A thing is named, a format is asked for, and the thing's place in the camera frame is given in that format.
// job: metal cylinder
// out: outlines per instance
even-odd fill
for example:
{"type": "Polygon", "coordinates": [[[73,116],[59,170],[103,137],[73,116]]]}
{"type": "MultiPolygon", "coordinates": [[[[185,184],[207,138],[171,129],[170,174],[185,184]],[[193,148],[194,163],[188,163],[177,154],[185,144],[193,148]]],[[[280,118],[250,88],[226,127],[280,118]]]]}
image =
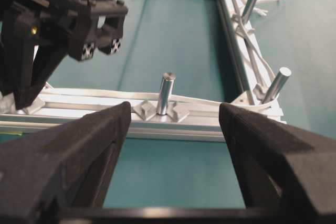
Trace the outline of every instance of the metal cylinder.
{"type": "Polygon", "coordinates": [[[176,76],[173,73],[164,73],[162,76],[159,100],[157,101],[156,113],[166,115],[170,95],[173,91],[176,76]]]}
{"type": "Polygon", "coordinates": [[[257,0],[247,0],[247,3],[245,5],[245,8],[242,14],[243,24],[246,24],[249,21],[256,3],[257,3],[257,0]]]}
{"type": "Polygon", "coordinates": [[[272,82],[271,86],[266,92],[266,95],[261,103],[267,103],[275,99],[280,93],[281,89],[284,87],[286,81],[291,76],[292,72],[289,68],[280,68],[277,76],[272,82]]]}

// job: teal table surface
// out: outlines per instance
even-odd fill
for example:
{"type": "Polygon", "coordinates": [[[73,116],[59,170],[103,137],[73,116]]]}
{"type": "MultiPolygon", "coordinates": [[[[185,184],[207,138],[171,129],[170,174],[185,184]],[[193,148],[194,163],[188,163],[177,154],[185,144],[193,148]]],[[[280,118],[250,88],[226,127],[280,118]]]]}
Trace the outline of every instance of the teal table surface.
{"type": "Polygon", "coordinates": [[[274,70],[286,66],[292,77],[280,96],[285,120],[336,138],[336,2],[281,0],[260,5],[265,18],[251,22],[263,57],[274,70]]]}
{"type": "Polygon", "coordinates": [[[237,88],[215,0],[124,0],[122,50],[93,60],[67,57],[50,78],[63,88],[158,92],[173,72],[173,93],[232,101],[237,88]]]}
{"type": "MultiPolygon", "coordinates": [[[[177,76],[174,94],[236,98],[215,0],[125,2],[122,50],[81,63],[67,57],[52,86],[158,92],[170,71],[177,76]]],[[[104,206],[244,208],[244,202],[225,143],[126,139],[104,206]]]]}

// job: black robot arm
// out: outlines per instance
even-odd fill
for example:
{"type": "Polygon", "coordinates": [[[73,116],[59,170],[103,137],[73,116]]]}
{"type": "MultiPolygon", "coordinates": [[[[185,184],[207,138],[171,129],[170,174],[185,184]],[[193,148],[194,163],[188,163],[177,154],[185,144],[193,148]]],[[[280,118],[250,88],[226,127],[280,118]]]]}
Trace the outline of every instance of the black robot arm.
{"type": "Polygon", "coordinates": [[[116,53],[127,12],[121,0],[0,0],[2,95],[14,93],[16,109],[25,108],[66,55],[84,61],[97,48],[116,53]]]}

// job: black plastic part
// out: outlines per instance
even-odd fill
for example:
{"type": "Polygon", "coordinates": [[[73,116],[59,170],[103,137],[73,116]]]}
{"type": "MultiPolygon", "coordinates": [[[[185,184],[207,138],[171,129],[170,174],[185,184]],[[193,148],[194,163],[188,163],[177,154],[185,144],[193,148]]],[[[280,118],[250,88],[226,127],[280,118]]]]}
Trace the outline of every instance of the black plastic part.
{"type": "Polygon", "coordinates": [[[283,218],[267,209],[123,208],[66,209],[59,219],[68,224],[281,224],[283,218]]]}
{"type": "Polygon", "coordinates": [[[0,0],[2,95],[13,92],[16,109],[22,109],[32,104],[66,55],[91,59],[93,52],[83,56],[87,45],[109,54],[106,47],[123,36],[127,12],[116,0],[0,0]],[[101,16],[106,22],[98,28],[101,16]],[[42,50],[33,61],[35,46],[42,50]]]}
{"type": "Polygon", "coordinates": [[[121,105],[0,145],[0,223],[49,223],[101,207],[131,121],[121,105]]]}
{"type": "Polygon", "coordinates": [[[336,141],[231,104],[219,121],[247,207],[293,223],[336,222],[336,141]]]}

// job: small yellow light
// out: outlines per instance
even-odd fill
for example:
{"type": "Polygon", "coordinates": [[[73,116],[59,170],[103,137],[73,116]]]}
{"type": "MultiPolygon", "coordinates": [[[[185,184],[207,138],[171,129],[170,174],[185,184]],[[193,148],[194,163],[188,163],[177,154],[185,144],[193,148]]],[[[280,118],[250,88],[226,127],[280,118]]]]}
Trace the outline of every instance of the small yellow light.
{"type": "Polygon", "coordinates": [[[31,34],[32,34],[32,35],[36,35],[37,32],[38,32],[38,28],[37,28],[37,26],[33,26],[32,29],[31,29],[31,34]]]}

